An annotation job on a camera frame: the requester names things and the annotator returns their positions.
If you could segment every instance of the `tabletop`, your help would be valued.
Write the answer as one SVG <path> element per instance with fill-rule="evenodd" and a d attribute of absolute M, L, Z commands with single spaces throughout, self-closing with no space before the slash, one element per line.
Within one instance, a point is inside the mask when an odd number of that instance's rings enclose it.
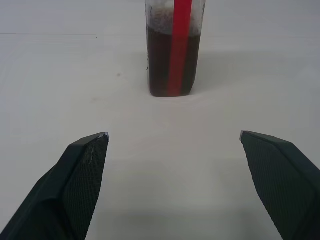
<path fill-rule="evenodd" d="M 320 2 L 207 0 L 190 96 L 148 90 L 144 0 L 0 1 L 0 231 L 76 140 L 109 132 L 87 240 L 280 240 L 241 130 L 320 167 Z"/>

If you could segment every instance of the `dark liquid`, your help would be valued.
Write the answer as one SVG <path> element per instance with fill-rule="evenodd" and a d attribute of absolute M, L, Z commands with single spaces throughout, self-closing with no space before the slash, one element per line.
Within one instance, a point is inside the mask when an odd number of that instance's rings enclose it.
<path fill-rule="evenodd" d="M 201 35 L 189 36 L 180 94 L 186 96 L 194 85 L 198 63 Z M 149 88 L 155 97 L 168 96 L 172 35 L 164 34 L 147 27 L 147 44 L 149 58 Z"/>

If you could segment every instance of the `clear plastic cup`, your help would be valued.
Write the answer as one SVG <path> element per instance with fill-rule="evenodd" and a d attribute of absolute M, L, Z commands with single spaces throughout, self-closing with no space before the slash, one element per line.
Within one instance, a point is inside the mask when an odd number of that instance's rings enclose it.
<path fill-rule="evenodd" d="M 206 0 L 145 0 L 148 83 L 155 97 L 189 95 Z"/>

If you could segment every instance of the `white table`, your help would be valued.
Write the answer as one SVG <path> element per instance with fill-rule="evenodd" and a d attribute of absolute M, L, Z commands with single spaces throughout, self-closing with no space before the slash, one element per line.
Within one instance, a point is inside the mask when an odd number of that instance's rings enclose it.
<path fill-rule="evenodd" d="M 0 1 L 0 231 L 81 137 L 108 131 L 88 240 L 280 240 L 241 130 L 320 167 L 320 2 L 208 0 L 191 96 L 147 85 L 144 0 Z"/>

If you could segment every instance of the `red straw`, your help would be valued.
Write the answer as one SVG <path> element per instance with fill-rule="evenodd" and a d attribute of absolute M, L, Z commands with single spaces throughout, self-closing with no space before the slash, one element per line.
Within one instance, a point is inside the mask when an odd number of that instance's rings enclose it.
<path fill-rule="evenodd" d="M 179 96 L 188 47 L 192 0 L 174 0 L 168 95 Z"/>

